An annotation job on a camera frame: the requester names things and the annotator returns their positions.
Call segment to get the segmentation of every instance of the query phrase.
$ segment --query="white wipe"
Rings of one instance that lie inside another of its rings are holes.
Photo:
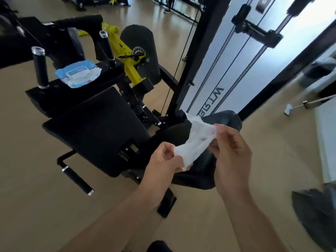
[[[186,113],[187,119],[191,122],[189,139],[185,144],[174,148],[174,156],[182,156],[183,171],[191,165],[209,146],[216,137],[216,127],[204,123],[199,116],[193,117]]]

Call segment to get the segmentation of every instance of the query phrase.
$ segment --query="forearm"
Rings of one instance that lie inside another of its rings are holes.
[[[116,209],[104,214],[70,240],[60,251],[120,252],[150,210],[151,206],[147,197],[137,190]]]
[[[222,196],[242,252],[287,252],[271,222],[257,207],[250,191]]]

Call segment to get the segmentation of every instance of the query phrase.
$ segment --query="hand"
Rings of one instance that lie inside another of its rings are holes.
[[[208,149],[217,158],[214,175],[216,189],[222,197],[228,193],[249,195],[252,151],[237,130],[215,125],[217,136]]]
[[[183,159],[174,156],[174,148],[168,142],[161,143],[145,169],[138,191],[149,200],[150,209],[160,204],[174,174],[182,171]]]

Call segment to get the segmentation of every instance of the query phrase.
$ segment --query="person's left hand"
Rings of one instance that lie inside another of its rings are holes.
[[[175,146],[163,142],[154,151],[146,167],[138,191],[149,200],[150,208],[158,206],[168,189],[173,176],[182,171],[183,159],[174,156]]]

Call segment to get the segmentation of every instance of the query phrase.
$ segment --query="fingernail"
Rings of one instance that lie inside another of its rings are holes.
[[[218,133],[223,133],[223,132],[225,132],[225,126],[224,126],[224,125],[217,126],[217,132],[218,132]]]

